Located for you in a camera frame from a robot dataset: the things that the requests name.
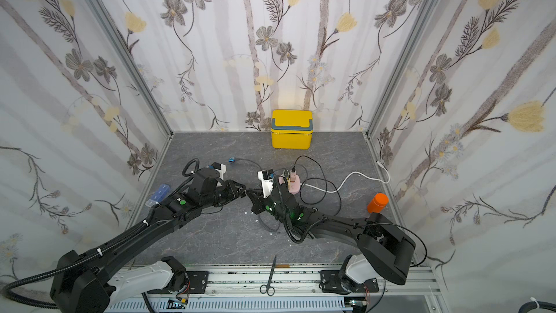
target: floral wallpaper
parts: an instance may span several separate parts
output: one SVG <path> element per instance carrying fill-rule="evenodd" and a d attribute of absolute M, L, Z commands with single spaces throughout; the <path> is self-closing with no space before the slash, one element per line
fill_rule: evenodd
<path fill-rule="evenodd" d="M 371 132 L 455 313 L 556 296 L 553 1 L 440 0 Z"/>
<path fill-rule="evenodd" d="M 102 0 L 173 130 L 368 127 L 423 0 Z"/>
<path fill-rule="evenodd" d="M 84 0 L 0 0 L 0 6 L 0 282 L 6 283 L 51 270 L 69 250 L 121 233 L 167 134 Z M 42 297 L 49 284 L 25 290 Z"/>

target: white cable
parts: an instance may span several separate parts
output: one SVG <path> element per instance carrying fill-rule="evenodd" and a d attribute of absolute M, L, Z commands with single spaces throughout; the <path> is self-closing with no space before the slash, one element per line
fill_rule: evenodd
<path fill-rule="evenodd" d="M 367 178 L 367 179 L 369 179 L 369 180 L 376 180 L 376 181 L 380 181 L 380 182 L 383 182 L 383 183 L 385 183 L 385 184 L 388 184 L 388 183 L 390 182 L 390 173 L 388 173 L 388 170 L 386 169 L 386 167 L 385 167 L 382 163 L 380 163 L 380 162 L 378 162 L 378 161 L 377 161 L 376 163 L 386 171 L 386 175 L 388 176 L 388 180 L 387 180 L 387 181 L 384 181 L 384 180 L 378 179 L 378 178 L 367 177 L 365 174 L 363 174 L 363 173 L 361 173 L 361 172 L 351 172 L 351 173 L 349 173 L 349 175 L 344 179 L 344 181 L 342 181 L 342 184 L 340 184 L 340 187 L 339 187 L 337 190 L 335 190 L 335 191 L 326 191 L 326 190 L 321 189 L 320 187 L 316 187 L 316 186 L 309 185 L 309 184 L 304 184 L 303 186 L 309 186 L 309 187 L 312 187 L 312 188 L 314 188 L 314 189 L 317 189 L 317 190 L 319 190 L 319 191 L 326 192 L 326 193 L 335 193 L 335 192 L 337 192 L 337 191 L 340 191 L 340 189 L 342 188 L 342 186 L 344 186 L 344 183 L 346 182 L 346 180 L 347 180 L 349 177 L 351 177 L 353 174 L 359 174 L 360 176 L 363 176 L 363 177 L 365 177 L 365 178 Z"/>

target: orange bottle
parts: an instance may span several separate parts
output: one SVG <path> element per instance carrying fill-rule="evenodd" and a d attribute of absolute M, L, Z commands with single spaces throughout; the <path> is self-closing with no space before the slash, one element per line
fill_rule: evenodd
<path fill-rule="evenodd" d="M 384 193 L 377 193 L 371 203 L 367 205 L 367 212 L 380 213 L 382 209 L 388 204 L 388 196 Z"/>

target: yellow lunch box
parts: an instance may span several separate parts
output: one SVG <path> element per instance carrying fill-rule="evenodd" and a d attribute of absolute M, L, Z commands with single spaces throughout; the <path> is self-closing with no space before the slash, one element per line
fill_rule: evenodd
<path fill-rule="evenodd" d="M 272 146 L 276 149 L 309 149 L 312 113 L 309 110 L 275 110 L 270 130 Z"/>

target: cable tie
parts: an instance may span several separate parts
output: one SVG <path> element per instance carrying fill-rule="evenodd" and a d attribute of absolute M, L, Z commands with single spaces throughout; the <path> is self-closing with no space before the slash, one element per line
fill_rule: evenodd
<path fill-rule="evenodd" d="M 539 309 L 539 308 L 540 308 L 539 302 L 537 301 L 537 299 L 536 299 L 536 298 L 534 298 L 534 297 L 530 297 L 529 299 L 530 299 L 530 300 L 531 300 L 532 302 L 534 302 L 534 303 L 536 303 L 536 304 L 537 304 L 537 309 Z"/>

